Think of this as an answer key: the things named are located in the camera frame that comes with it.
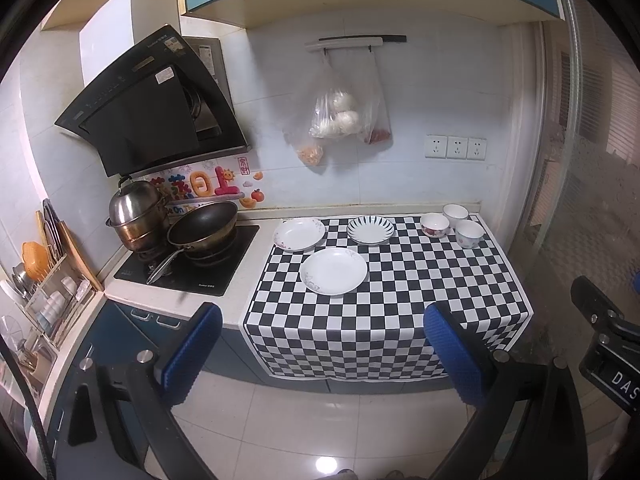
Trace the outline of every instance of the domed lid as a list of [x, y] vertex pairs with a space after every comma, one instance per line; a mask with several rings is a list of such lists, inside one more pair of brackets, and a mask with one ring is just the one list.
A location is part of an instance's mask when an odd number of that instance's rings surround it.
[[109, 202], [112, 226], [126, 224], [139, 218], [162, 198], [155, 186], [146, 180], [134, 181], [129, 175], [118, 182], [118, 192]]

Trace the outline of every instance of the tiled floor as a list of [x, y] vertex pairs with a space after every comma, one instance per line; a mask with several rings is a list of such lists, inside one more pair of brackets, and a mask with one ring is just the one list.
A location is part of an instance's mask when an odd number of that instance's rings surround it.
[[[312, 480], [320, 456], [360, 480], [393, 469], [427, 477], [466, 426], [455, 390], [352, 396], [294, 392], [207, 372], [174, 407], [185, 435], [220, 480]], [[164, 478], [149, 453], [147, 470]]]

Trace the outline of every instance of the stove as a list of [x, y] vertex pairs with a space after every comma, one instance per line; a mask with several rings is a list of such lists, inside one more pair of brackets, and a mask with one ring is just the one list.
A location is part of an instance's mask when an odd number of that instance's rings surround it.
[[[211, 255], [194, 253], [195, 259], [189, 259], [187, 254], [179, 254], [172, 261], [170, 272], [159, 278], [152, 286], [197, 292], [208, 296], [222, 296], [233, 277], [238, 265], [244, 258], [259, 227], [257, 225], [236, 226], [236, 234], [229, 247], [225, 247], [224, 254]], [[152, 254], [132, 254], [114, 274], [114, 278], [133, 283], [146, 283], [146, 279], [173, 248], [163, 248]]]

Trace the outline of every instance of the black glass cooktop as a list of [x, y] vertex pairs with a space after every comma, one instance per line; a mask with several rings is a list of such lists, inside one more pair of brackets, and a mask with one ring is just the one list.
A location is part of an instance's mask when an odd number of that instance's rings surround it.
[[[184, 253], [179, 254], [171, 263], [170, 273], [159, 278], [152, 286], [222, 296], [258, 229], [257, 225], [236, 226], [238, 234], [229, 250], [230, 255], [209, 267], [198, 267], [189, 261]], [[152, 266], [162, 261], [164, 256], [166, 254], [154, 261]], [[150, 274], [149, 262], [143, 262], [137, 254], [132, 254], [114, 274], [114, 278], [127, 282], [146, 283]]]

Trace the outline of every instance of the black cable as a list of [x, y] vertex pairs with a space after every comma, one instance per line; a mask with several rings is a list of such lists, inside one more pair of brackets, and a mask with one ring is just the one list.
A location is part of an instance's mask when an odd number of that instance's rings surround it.
[[51, 455], [51, 450], [49, 449], [49, 444], [47, 443], [47, 436], [44, 432], [44, 428], [42, 427], [42, 421], [40, 420], [40, 414], [38, 413], [36, 402], [35, 400], [33, 400], [29, 385], [27, 384], [27, 381], [20, 371], [18, 363], [14, 359], [14, 354], [6, 345], [6, 342], [2, 337], [0, 337], [0, 355], [4, 358], [7, 366], [9, 367], [9, 370], [14, 375], [14, 379], [18, 383], [20, 392], [24, 397], [24, 403], [27, 405], [27, 409], [29, 410], [31, 423], [33, 424], [33, 429], [36, 432], [36, 437], [38, 438], [38, 444], [40, 446], [40, 452], [42, 453], [42, 460], [44, 462], [45, 468], [47, 469], [47, 480], [56, 480], [53, 457]]

